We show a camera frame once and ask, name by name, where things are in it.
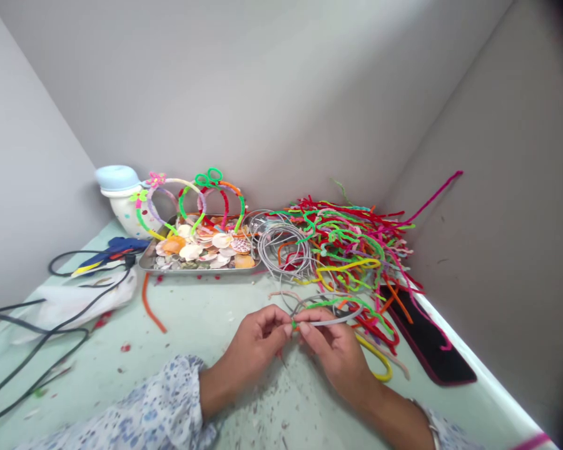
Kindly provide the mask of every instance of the white wall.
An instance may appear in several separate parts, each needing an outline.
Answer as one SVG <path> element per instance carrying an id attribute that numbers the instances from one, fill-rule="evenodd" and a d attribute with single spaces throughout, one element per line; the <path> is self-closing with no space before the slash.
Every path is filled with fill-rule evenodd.
<path id="1" fill-rule="evenodd" d="M 0 306 L 23 301 L 52 257 L 106 225 L 93 171 L 0 20 Z"/>
<path id="2" fill-rule="evenodd" d="M 413 272 L 528 413 L 563 435 L 563 29 L 539 1 L 507 11 L 394 185 Z"/>
<path id="3" fill-rule="evenodd" d="M 375 204 L 510 0 L 0 0 L 96 166 Z"/>

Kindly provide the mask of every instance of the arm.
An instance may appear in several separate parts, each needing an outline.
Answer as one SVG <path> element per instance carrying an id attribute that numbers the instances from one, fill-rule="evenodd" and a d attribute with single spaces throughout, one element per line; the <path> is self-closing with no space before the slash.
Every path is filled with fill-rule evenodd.
<path id="1" fill-rule="evenodd" d="M 375 379 L 352 329 L 346 324 L 316 328 L 308 323 L 333 318 L 326 309 L 309 309 L 295 317 L 332 386 L 393 448 L 434 450 L 424 412 Z"/>
<path id="2" fill-rule="evenodd" d="M 276 305 L 247 315 L 221 359 L 200 373 L 200 404 L 204 420 L 252 386 L 291 335 L 292 319 Z"/>
<path id="3" fill-rule="evenodd" d="M 273 305 L 249 314 L 213 367 L 205 369 L 196 356 L 177 356 L 101 414 L 34 439 L 16 450 L 49 450 L 70 445 L 102 449 L 207 449 L 217 435 L 208 420 L 258 380 L 275 353 L 290 339 L 291 322 L 287 313 Z"/>

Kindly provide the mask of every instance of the light green table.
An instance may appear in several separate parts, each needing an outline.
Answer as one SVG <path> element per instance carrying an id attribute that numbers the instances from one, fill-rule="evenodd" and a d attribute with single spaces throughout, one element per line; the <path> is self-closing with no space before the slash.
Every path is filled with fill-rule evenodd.
<path id="1" fill-rule="evenodd" d="M 124 236 L 112 222 L 86 249 L 104 249 L 113 236 Z M 73 270 L 87 256 L 68 262 Z M 46 284 L 63 284 L 51 277 Z M 113 314 L 110 322 L 73 356 L 72 372 L 49 385 L 48 393 L 31 397 L 0 419 L 0 449 L 100 412 L 153 375 L 175 354 L 195 354 L 214 363 L 231 341 L 247 313 L 275 302 L 267 296 L 278 286 L 266 275 L 169 277 L 154 287 L 148 298 L 155 314 L 169 329 L 162 334 L 146 316 L 138 288 L 133 302 Z M 315 293 L 314 286 L 292 287 L 301 296 Z M 449 338 L 478 375 L 478 382 L 442 388 L 426 375 L 409 346 L 402 340 L 399 358 L 407 365 L 411 381 L 394 366 L 389 386 L 405 397 L 415 398 L 459 423 L 469 436 L 487 449 L 508 449 L 539 432 L 538 426 L 496 381 L 471 350 L 422 297 L 421 303 L 443 327 Z M 10 346 L 14 326 L 0 324 L 0 380 L 27 355 L 31 346 Z M 123 343 L 131 351 L 120 351 Z M 32 362 L 0 394 L 0 409 L 16 399 L 49 365 L 71 348 L 74 339 L 59 337 L 49 342 Z M 365 352 L 372 369 L 384 372 L 381 363 Z M 29 419 L 25 417 L 39 410 Z M 284 352 L 284 364 L 276 360 L 266 376 L 221 416 L 217 449 L 383 449 L 383 441 L 330 391 L 315 362 L 293 343 Z M 555 448 L 552 444 L 542 449 Z"/>

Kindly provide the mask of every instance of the blue bottle cap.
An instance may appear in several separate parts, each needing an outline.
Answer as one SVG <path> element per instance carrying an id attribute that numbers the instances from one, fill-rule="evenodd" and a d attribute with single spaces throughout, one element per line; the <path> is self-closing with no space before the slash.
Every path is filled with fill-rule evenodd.
<path id="1" fill-rule="evenodd" d="M 104 191 L 125 191 L 140 184 L 138 174 L 129 166 L 105 166 L 96 170 L 96 180 Z"/>

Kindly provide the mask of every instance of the plastic bag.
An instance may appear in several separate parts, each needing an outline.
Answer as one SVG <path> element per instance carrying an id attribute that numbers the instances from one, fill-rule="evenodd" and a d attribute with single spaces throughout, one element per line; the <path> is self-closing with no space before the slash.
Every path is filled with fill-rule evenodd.
<path id="1" fill-rule="evenodd" d="M 98 281 L 102 284 L 112 284 L 117 283 L 124 276 L 125 272 L 112 276 L 105 275 Z M 137 285 L 138 275 L 132 268 L 125 281 L 100 298 L 85 314 L 61 329 L 77 328 L 108 311 L 126 306 L 131 301 Z M 36 290 L 36 295 L 38 298 L 45 298 L 46 301 L 28 307 L 21 319 L 36 327 L 51 330 L 78 314 L 109 287 L 40 286 Z M 11 343 L 24 344 L 41 336 L 34 331 L 17 326 L 11 335 Z"/>

